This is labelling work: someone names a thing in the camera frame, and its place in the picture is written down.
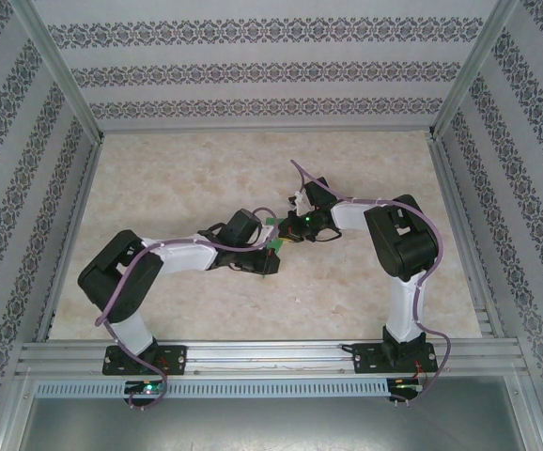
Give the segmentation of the grey metal sheet tray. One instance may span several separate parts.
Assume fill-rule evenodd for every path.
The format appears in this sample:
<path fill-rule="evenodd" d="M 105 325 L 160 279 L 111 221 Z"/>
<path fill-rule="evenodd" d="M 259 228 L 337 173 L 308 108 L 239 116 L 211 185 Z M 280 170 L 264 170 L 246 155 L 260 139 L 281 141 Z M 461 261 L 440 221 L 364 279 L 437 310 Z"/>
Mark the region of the grey metal sheet tray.
<path fill-rule="evenodd" d="M 16 381 L 0 451 L 543 451 L 543 412 L 522 376 L 439 381 L 410 404 L 382 397 L 169 398 L 145 412 L 77 381 L 53 397 Z"/>

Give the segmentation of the aluminium frame side rail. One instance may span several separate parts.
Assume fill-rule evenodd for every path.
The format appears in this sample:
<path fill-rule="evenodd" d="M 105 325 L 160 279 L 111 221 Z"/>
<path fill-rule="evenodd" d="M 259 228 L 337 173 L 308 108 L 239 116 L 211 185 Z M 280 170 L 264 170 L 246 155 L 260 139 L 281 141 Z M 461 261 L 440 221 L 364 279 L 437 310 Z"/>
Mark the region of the aluminium frame side rail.
<path fill-rule="evenodd" d="M 430 158 L 442 192 L 447 216 L 453 230 L 462 268 L 473 300 L 481 334 L 487 338 L 506 338 L 493 301 L 489 282 L 476 252 L 473 233 L 467 221 L 464 205 L 458 193 L 453 172 L 446 154 L 430 132 L 425 133 Z"/>
<path fill-rule="evenodd" d="M 79 227 L 85 213 L 85 206 L 95 177 L 104 137 L 96 142 L 86 157 L 85 165 L 78 181 L 76 194 L 70 207 L 70 217 L 66 222 L 65 234 L 55 261 L 54 272 L 45 292 L 44 304 L 40 309 L 37 327 L 31 338 L 32 342 L 45 342 L 49 338 L 53 319 L 64 287 L 70 265 L 73 246 L 79 233 Z"/>

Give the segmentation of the aluminium frame post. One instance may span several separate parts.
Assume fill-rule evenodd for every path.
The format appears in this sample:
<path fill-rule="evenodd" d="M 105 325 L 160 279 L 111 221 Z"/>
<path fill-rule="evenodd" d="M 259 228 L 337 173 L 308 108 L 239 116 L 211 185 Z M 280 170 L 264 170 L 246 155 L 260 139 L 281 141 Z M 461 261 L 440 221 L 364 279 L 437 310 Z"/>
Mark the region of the aluminium frame post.
<path fill-rule="evenodd" d="M 84 131 L 94 142 L 100 143 L 103 138 L 103 131 L 90 110 L 46 24 L 41 19 L 34 2 L 32 0 L 9 0 L 9 2 L 29 38 L 34 42 L 49 72 L 61 88 L 73 113 L 82 124 Z"/>
<path fill-rule="evenodd" d="M 461 67 L 456 81 L 450 88 L 435 121 L 426 133 L 428 142 L 436 141 L 444 134 L 457 109 L 467 95 L 477 73 L 481 70 L 492 46 L 519 2 L 520 0 L 497 0 L 495 3 L 493 10 L 487 17 L 476 42 Z"/>

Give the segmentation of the green paper sheet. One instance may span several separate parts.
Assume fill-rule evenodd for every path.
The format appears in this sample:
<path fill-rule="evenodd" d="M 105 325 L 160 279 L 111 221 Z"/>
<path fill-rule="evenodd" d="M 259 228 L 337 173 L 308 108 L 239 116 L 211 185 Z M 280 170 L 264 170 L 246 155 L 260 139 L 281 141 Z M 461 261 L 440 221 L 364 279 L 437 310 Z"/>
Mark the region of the green paper sheet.
<path fill-rule="evenodd" d="M 263 225 L 267 225 L 267 226 L 275 226 L 276 225 L 276 220 L 274 220 L 273 218 L 271 217 L 268 217 L 264 220 L 264 223 Z M 266 253 L 265 254 L 271 254 L 271 253 L 275 253 L 276 255 L 279 256 L 279 252 L 281 250 L 281 247 L 282 247 L 282 240 L 278 237 L 275 237 L 273 240 L 271 241 L 268 241 L 267 244 L 266 244 Z"/>

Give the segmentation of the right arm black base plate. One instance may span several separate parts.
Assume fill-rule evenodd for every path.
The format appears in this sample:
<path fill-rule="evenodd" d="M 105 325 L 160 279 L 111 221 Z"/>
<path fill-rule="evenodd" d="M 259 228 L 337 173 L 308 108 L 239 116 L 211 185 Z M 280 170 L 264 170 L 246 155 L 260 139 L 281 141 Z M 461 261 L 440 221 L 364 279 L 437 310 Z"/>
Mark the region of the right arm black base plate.
<path fill-rule="evenodd" d="M 412 375 L 418 369 L 435 372 L 438 360 L 430 343 L 413 346 L 387 343 L 362 343 L 353 346 L 354 370 L 357 374 L 378 373 Z"/>

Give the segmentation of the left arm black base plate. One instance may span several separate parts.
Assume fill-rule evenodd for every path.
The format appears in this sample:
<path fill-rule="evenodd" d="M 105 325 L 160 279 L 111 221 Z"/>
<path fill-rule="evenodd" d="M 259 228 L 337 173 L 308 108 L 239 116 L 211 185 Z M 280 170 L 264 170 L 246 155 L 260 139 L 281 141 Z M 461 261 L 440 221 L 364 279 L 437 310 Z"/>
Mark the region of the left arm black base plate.
<path fill-rule="evenodd" d="M 138 357 L 158 368 L 165 375 L 179 376 L 183 375 L 185 371 L 187 348 L 153 343 Z M 109 346 L 104 355 L 102 374 L 105 376 L 142 376 L 156 375 L 156 372 L 133 360 L 119 346 Z"/>

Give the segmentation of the aluminium mounting rail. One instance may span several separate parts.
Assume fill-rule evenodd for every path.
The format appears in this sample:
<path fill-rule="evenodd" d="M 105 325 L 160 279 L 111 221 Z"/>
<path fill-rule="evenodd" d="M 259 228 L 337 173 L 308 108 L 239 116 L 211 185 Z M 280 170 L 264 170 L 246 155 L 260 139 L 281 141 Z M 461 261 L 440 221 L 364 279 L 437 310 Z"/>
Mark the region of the aluminium mounting rail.
<path fill-rule="evenodd" d="M 35 379 L 87 380 L 101 375 L 105 340 L 53 340 L 22 345 L 13 375 Z M 202 341 L 182 343 L 187 379 L 328 378 L 354 373 L 353 358 L 336 340 Z M 455 339 L 445 377 L 527 376 L 516 338 Z"/>

